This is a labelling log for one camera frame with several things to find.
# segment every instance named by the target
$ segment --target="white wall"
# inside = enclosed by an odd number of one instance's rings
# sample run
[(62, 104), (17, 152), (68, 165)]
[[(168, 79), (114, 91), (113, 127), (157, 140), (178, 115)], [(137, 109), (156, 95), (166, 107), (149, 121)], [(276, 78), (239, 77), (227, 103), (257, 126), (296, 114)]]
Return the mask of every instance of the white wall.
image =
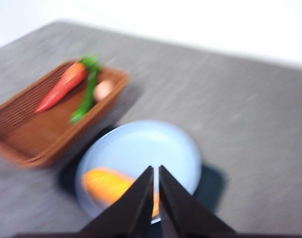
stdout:
[(302, 67), (302, 0), (0, 0), (0, 47), (56, 19)]

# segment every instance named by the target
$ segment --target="orange carrot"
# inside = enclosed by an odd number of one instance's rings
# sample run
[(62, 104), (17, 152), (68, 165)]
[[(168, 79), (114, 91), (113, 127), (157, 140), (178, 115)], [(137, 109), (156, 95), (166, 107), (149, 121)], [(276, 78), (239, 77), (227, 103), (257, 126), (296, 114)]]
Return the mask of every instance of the orange carrot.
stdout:
[(87, 76), (86, 67), (76, 62), (72, 64), (62, 75), (59, 82), (51, 89), (40, 102), (35, 112), (43, 112), (57, 104), (69, 91), (76, 87)]
[[(106, 205), (111, 205), (117, 201), (134, 183), (133, 178), (108, 168), (90, 170), (83, 175), (82, 180), (83, 187), (90, 196)], [(158, 214), (159, 194), (155, 193), (152, 217)]]

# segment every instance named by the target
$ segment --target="gray tablecloth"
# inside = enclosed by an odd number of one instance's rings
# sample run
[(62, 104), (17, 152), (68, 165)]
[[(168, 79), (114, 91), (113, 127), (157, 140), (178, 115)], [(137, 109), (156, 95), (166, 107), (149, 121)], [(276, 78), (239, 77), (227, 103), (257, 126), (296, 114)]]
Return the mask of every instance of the gray tablecloth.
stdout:
[(0, 103), (83, 54), (127, 70), (130, 85), (54, 167), (0, 158), (0, 237), (81, 229), (90, 218), (59, 171), (105, 126), (139, 119), (181, 127), (226, 175), (216, 214), (234, 229), (302, 234), (302, 71), (56, 22), (0, 48)]

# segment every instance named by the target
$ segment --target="wicker basket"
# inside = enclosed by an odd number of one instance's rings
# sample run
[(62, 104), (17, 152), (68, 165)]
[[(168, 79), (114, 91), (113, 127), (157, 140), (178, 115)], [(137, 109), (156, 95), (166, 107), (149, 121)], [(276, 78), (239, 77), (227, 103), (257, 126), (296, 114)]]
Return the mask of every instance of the wicker basket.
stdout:
[(100, 80), (109, 79), (114, 90), (96, 103), (76, 124), (69, 119), (82, 100), (86, 80), (49, 110), (35, 114), (43, 97), (75, 61), (68, 61), (0, 105), (0, 154), (26, 168), (45, 168), (59, 157), (114, 105), (128, 83), (128, 75), (104, 68)]

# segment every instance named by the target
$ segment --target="toy carrot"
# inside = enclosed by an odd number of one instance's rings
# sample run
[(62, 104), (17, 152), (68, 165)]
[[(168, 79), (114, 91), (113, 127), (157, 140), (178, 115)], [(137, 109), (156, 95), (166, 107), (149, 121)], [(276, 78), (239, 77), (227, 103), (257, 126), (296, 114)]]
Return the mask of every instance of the toy carrot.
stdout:
[(72, 64), (63, 74), (59, 82), (51, 89), (40, 102), (35, 112), (43, 112), (57, 104), (69, 91), (75, 88), (96, 65), (95, 57), (83, 57)]
[[(94, 200), (111, 205), (134, 183), (134, 179), (108, 168), (88, 171), (82, 177), (82, 185)], [(152, 216), (159, 214), (159, 194), (153, 198)]]

